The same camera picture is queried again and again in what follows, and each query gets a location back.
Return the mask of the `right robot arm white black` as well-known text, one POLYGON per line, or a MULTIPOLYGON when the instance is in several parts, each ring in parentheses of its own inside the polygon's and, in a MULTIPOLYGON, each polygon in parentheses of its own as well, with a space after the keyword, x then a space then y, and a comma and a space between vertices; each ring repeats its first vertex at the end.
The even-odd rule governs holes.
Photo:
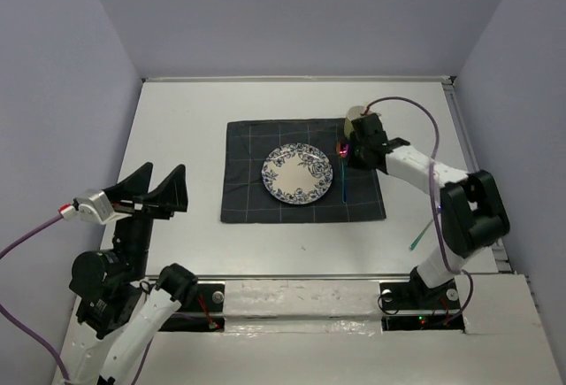
POLYGON ((410 273, 405 296, 413 305, 430 305, 470 258, 509 233, 509 218, 490 173, 447 166, 402 138, 388 138, 379 115, 361 106, 348 111, 344 136, 341 152, 348 166, 405 181, 433 202, 440 243, 410 273))

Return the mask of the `iridescent fork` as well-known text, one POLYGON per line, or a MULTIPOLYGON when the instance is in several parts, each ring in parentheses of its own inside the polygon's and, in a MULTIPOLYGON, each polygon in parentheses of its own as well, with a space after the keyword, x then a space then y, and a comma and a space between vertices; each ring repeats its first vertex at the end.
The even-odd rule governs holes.
POLYGON ((425 236, 426 232, 428 231, 428 229, 430 228, 430 226, 432 225, 432 220, 430 220, 425 226, 424 228, 421 230, 421 232, 417 235, 417 237, 413 240, 413 242, 410 244, 409 246, 409 251, 413 251, 418 244, 420 243, 420 241, 422 240, 422 238, 425 236))

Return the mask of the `iridescent spoon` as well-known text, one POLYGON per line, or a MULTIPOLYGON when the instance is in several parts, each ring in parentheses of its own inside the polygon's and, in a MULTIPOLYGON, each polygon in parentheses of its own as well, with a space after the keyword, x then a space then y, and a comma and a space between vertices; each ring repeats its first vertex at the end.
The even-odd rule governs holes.
POLYGON ((342 203, 348 201, 347 197, 347 165, 349 156, 349 144, 345 140, 340 140, 336 145, 336 152, 340 163, 340 181, 341 181, 341 200, 342 203))

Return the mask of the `dark grey checked cloth placemat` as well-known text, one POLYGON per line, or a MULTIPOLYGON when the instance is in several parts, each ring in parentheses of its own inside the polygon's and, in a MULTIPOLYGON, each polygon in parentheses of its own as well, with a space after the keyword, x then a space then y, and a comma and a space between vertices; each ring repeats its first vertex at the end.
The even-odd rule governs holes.
POLYGON ((226 162, 220 220, 226 224, 302 224, 364 222, 386 219, 375 172, 347 167, 347 197, 341 200, 340 163, 335 145, 344 120, 280 119, 230 122, 226 127, 226 162), (280 202, 265 188, 261 169, 281 145, 307 143, 322 150, 333 167, 333 184, 314 203, 280 202))

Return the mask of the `pale yellow mug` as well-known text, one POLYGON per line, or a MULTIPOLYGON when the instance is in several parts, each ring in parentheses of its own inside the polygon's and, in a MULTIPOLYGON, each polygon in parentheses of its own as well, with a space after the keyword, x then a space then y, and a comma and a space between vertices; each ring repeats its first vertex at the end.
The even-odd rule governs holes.
POLYGON ((353 106, 348 109, 343 128, 344 137, 347 140, 349 140, 351 135, 354 133, 353 121, 360 119, 364 115, 365 111, 366 107, 361 105, 353 106))

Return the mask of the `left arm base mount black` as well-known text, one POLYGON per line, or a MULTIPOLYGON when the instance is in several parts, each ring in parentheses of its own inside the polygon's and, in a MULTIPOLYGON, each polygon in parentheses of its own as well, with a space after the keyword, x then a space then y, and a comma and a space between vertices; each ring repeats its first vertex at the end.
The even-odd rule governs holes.
POLYGON ((223 313, 226 284, 221 281, 202 281, 194 299, 183 304, 169 318, 160 332, 216 333, 225 328, 223 313))

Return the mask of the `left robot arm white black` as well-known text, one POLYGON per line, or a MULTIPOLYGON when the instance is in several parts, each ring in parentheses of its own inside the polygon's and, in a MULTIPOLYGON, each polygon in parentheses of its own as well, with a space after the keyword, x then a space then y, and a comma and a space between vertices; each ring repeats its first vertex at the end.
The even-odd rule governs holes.
POLYGON ((120 384, 161 326, 190 307, 198 279, 179 264, 166 266, 146 291, 149 246, 156 220, 186 212, 186 167, 176 166, 155 189, 153 165, 143 164, 121 182, 89 190, 64 208, 65 219, 114 226, 108 250, 81 253, 69 289, 77 297, 75 332, 61 352, 56 384, 120 384))

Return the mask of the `blue floral ceramic plate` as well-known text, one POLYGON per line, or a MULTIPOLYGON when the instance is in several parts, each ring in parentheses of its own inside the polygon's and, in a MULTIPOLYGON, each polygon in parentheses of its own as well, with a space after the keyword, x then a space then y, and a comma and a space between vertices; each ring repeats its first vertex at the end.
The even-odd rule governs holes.
POLYGON ((306 205, 321 199, 333 184, 333 167, 320 149, 288 143, 265 159, 261 177, 268 193, 285 204, 306 205))

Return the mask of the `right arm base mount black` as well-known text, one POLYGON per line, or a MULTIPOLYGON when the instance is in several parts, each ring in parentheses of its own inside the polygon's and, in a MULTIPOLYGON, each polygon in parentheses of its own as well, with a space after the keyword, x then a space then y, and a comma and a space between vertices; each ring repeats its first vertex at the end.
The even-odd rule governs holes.
POLYGON ((380 284, 378 308, 383 314, 382 328, 393 331, 448 331, 463 332, 463 316, 450 320, 461 310, 460 298, 455 281, 428 291, 424 297, 411 293, 411 286, 404 281, 390 281, 380 284))

